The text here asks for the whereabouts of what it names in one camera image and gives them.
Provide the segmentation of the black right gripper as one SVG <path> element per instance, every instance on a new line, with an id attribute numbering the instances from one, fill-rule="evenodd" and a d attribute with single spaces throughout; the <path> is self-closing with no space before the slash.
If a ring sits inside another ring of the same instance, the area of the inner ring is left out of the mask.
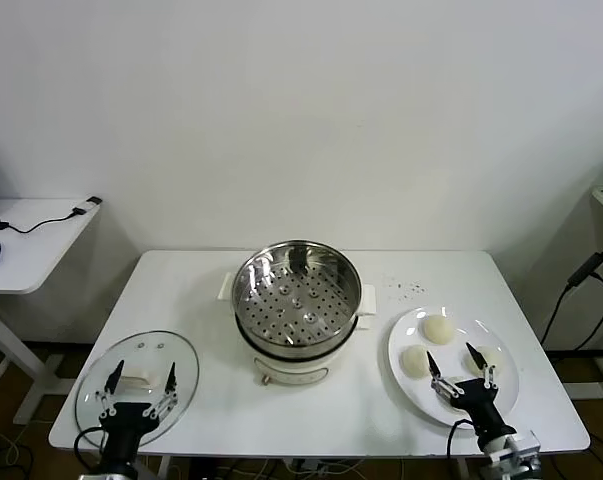
<path id="1" fill-rule="evenodd" d="M 496 383 L 499 362 L 494 362 L 496 350 L 475 348 L 469 342 L 466 348 L 468 353 L 464 356 L 464 365 L 471 377 L 457 383 L 442 375 L 434 357 L 429 350 L 426 351 L 430 387 L 450 408 L 463 410 L 469 415 L 478 447 L 484 448 L 495 439 L 513 434 L 514 428 L 505 423 L 494 404 L 499 391 Z"/>

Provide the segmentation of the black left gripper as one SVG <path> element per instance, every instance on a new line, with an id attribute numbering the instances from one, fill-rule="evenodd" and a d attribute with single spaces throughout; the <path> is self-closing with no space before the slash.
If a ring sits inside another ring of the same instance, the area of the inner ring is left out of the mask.
<path id="1" fill-rule="evenodd" d="M 124 365 L 125 361 L 120 360 L 108 375 L 104 388 L 96 393 L 101 405 L 100 423 L 107 433 L 103 454 L 107 461 L 115 463 L 131 463 L 137 456 L 142 438 L 155 431 L 157 419 L 163 419 L 178 403 L 175 362 L 171 365 L 162 397 L 153 405 L 147 402 L 115 402 L 114 395 Z"/>

